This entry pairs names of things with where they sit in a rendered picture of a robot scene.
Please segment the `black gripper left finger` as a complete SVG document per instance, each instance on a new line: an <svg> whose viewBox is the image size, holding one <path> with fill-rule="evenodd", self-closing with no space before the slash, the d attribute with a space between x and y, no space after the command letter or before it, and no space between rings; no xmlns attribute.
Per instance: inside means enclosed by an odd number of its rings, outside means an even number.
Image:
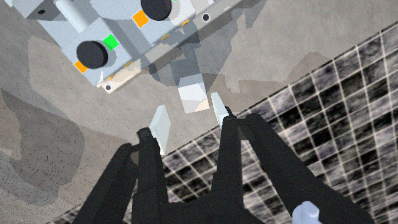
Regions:
<svg viewBox="0 0 398 224"><path fill-rule="evenodd" d="M131 224L162 224L160 205L169 198L161 155L170 124L165 105L158 106L150 127L136 132L139 143L117 149L71 224L122 224L136 181Z"/></svg>

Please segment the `white cube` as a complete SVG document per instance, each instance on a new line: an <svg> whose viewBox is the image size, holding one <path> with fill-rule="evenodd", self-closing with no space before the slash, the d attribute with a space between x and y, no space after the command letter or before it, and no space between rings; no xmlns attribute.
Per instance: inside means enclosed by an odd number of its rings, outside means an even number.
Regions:
<svg viewBox="0 0 398 224"><path fill-rule="evenodd" d="M180 78L178 90L185 114L209 109L201 73Z"/></svg>

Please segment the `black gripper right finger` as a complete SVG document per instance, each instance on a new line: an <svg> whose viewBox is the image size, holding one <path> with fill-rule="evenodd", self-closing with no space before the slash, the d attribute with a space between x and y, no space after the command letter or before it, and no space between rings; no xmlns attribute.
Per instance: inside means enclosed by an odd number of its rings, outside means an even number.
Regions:
<svg viewBox="0 0 398 224"><path fill-rule="evenodd" d="M292 224L375 224L363 208L320 181L260 114L237 119L217 92L211 97L221 137L204 224L240 224L240 140L249 140L291 217L293 213Z"/></svg>

